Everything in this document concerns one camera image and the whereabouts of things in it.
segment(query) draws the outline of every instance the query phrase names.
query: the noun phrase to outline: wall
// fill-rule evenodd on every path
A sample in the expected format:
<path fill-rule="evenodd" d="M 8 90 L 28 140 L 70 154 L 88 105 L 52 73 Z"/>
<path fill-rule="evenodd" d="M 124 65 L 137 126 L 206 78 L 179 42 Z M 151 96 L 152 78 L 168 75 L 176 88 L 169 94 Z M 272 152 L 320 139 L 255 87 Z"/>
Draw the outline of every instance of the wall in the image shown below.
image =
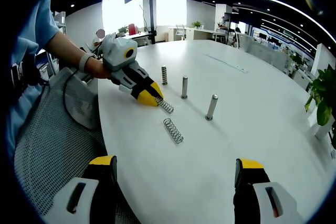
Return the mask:
<path fill-rule="evenodd" d="M 214 6 L 187 0 L 187 27 L 191 27 L 192 22 L 199 21 L 204 25 L 204 29 L 213 30 L 215 11 Z"/>
<path fill-rule="evenodd" d="M 324 70 L 330 65 L 333 69 L 336 66 L 336 58 L 323 44 L 317 45 L 314 64 L 311 68 L 311 73 L 318 77 L 318 69 Z"/>
<path fill-rule="evenodd" d="M 91 46 L 96 31 L 103 28 L 101 3 L 83 8 L 65 18 L 67 37 L 78 47 Z"/>

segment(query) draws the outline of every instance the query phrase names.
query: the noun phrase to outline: oval table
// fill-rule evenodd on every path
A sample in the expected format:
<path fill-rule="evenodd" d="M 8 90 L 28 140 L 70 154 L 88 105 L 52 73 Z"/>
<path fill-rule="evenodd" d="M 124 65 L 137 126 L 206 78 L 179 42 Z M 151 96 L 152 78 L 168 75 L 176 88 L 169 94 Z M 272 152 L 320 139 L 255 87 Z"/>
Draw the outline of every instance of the oval table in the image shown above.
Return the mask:
<path fill-rule="evenodd" d="M 143 223 L 232 223 L 236 158 L 263 164 L 297 201 L 307 220 L 331 183 L 335 162 L 309 133 L 309 95 L 288 76 L 239 49 L 210 40 L 138 48 L 137 61 L 174 106 L 139 104 L 109 80 L 99 80 L 103 137 L 118 157 L 118 183 Z M 168 85 L 161 85 L 161 65 Z M 182 77 L 188 98 L 182 100 Z M 212 94 L 218 103 L 205 120 Z M 163 126 L 171 118 L 184 141 Z"/>

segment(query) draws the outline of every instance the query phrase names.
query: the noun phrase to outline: metal cylinder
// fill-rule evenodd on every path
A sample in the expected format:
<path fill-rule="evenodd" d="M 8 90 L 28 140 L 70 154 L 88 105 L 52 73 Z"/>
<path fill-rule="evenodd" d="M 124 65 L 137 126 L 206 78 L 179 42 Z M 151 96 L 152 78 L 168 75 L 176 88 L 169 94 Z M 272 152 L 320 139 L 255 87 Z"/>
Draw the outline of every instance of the metal cylinder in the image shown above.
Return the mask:
<path fill-rule="evenodd" d="M 188 77 L 183 76 L 183 79 L 182 79 L 182 95 L 181 95 L 182 99 L 186 99 L 188 97 L 187 96 L 187 89 L 188 89 Z"/>
<path fill-rule="evenodd" d="M 167 67 L 165 65 L 162 65 L 161 67 L 161 71 L 162 71 L 162 84 L 163 85 L 167 85 Z"/>
<path fill-rule="evenodd" d="M 218 96 L 216 94 L 213 94 L 211 98 L 208 113 L 205 116 L 205 119 L 207 119 L 208 121 L 211 121 L 213 119 L 213 114 L 216 108 L 217 100 L 218 100 Z"/>

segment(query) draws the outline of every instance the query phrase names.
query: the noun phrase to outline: office chair backrest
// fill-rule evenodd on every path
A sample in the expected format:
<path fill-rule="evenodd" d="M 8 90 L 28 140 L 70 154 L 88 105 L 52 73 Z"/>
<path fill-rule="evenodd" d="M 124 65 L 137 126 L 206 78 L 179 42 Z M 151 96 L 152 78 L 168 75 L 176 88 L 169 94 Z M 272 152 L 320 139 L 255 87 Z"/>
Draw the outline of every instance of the office chair backrest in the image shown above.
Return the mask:
<path fill-rule="evenodd" d="M 184 25 L 176 25 L 176 35 L 178 35 L 178 36 L 184 36 L 185 35 Z"/>
<path fill-rule="evenodd" d="M 49 211 L 55 194 L 66 183 L 81 177 L 92 159 L 106 155 L 97 95 L 76 76 L 68 82 L 66 106 L 77 122 L 92 130 L 77 124 L 65 111 L 62 92 L 71 74 L 63 68 L 50 78 L 50 86 L 45 87 L 17 138 L 15 173 L 41 216 Z"/>

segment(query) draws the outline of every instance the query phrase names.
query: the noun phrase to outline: metal spring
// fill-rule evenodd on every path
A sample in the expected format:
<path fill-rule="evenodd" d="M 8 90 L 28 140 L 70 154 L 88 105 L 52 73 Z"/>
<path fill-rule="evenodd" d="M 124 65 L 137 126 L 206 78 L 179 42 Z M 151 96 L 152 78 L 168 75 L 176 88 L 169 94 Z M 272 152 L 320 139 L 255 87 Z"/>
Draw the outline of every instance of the metal spring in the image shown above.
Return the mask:
<path fill-rule="evenodd" d="M 168 112 L 169 114 L 171 114 L 174 111 L 173 106 L 171 106 L 169 103 L 167 103 L 165 100 L 163 100 L 160 97 L 156 97 L 155 101 L 157 102 L 157 104 L 163 108 L 166 112 Z"/>
<path fill-rule="evenodd" d="M 161 71 L 162 71 L 162 84 L 166 85 L 166 84 L 168 84 L 168 82 L 167 82 L 167 67 L 165 65 L 163 65 L 161 67 Z"/>
<path fill-rule="evenodd" d="M 163 124 L 176 144 L 179 144 L 183 141 L 183 136 L 177 130 L 175 124 L 170 118 L 166 118 L 165 120 L 163 120 Z"/>

